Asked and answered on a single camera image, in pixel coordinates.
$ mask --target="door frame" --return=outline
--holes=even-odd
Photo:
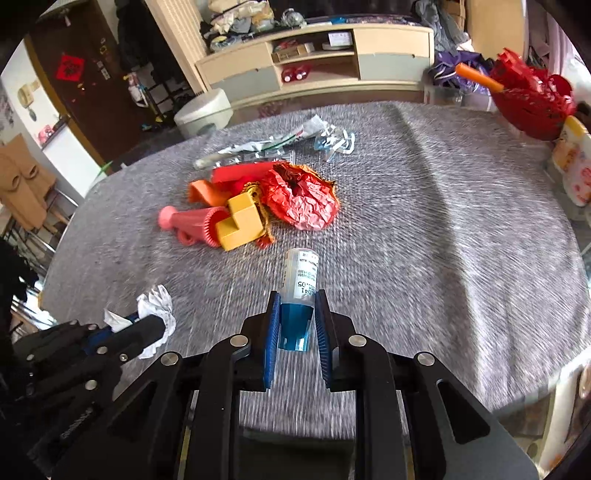
[[[96,162],[96,164],[99,167],[104,167],[106,162],[100,156],[100,154],[96,151],[96,149],[92,146],[92,144],[90,143],[88,138],[86,138],[85,134],[82,132],[82,130],[80,129],[78,124],[70,116],[66,106],[61,101],[56,90],[51,85],[51,82],[49,81],[49,77],[47,76],[47,73],[45,72],[45,70],[43,70],[43,67],[41,66],[41,62],[39,61],[39,57],[37,56],[37,52],[35,52],[35,47],[33,46],[33,40],[31,39],[31,36],[29,34],[27,34],[25,36],[25,38],[23,39],[23,41],[25,43],[25,48],[27,49],[27,54],[29,55],[29,59],[31,60],[31,63],[33,64],[33,69],[35,70],[35,74],[37,75],[37,78],[39,79],[41,86],[43,87],[47,96],[49,97],[49,100],[51,100],[51,102],[53,103],[53,106],[55,107],[57,112],[60,114],[60,116],[66,116],[69,118],[69,120],[67,121],[67,126],[70,127],[70,130],[72,131],[72,133],[74,134],[74,136],[76,137],[78,142],[81,143],[82,147],[84,147],[84,149],[88,152],[88,154],[92,157],[92,159]],[[112,170],[110,168],[107,168],[105,173],[111,174]]]

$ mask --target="orange handle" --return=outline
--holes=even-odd
[[[456,65],[456,73],[460,77],[480,83],[482,86],[488,88],[493,93],[501,93],[503,90],[505,90],[505,86],[502,83],[499,83],[489,76],[480,73],[478,70],[469,67],[465,63],[458,63]]]

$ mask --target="purple bag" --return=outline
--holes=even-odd
[[[460,77],[456,73],[456,65],[465,63],[466,65],[488,75],[492,69],[492,60],[485,60],[481,54],[471,51],[458,50],[457,55],[447,51],[439,51],[435,55],[435,64],[428,71],[433,81],[433,85],[440,87],[452,87],[459,89],[462,93],[483,93],[490,95],[488,88],[479,83]]]

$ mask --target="cabinet drawer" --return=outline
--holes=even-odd
[[[429,32],[397,28],[358,28],[353,30],[358,54],[407,53],[429,57]]]
[[[258,71],[249,70],[212,83],[212,88],[221,88],[226,92],[230,102],[276,92],[280,87],[274,67],[265,67]]]
[[[402,80],[420,82],[423,72],[430,67],[427,57],[413,57],[396,53],[359,55],[359,74],[362,80]]]
[[[259,43],[228,53],[224,53],[222,50],[216,53],[212,59],[200,62],[198,68],[201,75],[207,79],[210,85],[213,85],[232,75],[272,66],[270,48],[270,44]]]

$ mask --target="silver screw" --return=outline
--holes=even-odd
[[[174,365],[178,362],[178,355],[174,352],[166,352],[161,358],[160,363],[170,367],[170,365]]]
[[[230,345],[245,346],[248,343],[248,337],[245,335],[234,335],[230,338]]]
[[[435,363],[435,357],[427,352],[422,352],[417,355],[417,361],[425,367],[430,367]]]
[[[361,335],[351,335],[349,337],[349,343],[353,346],[365,346],[367,339]]]

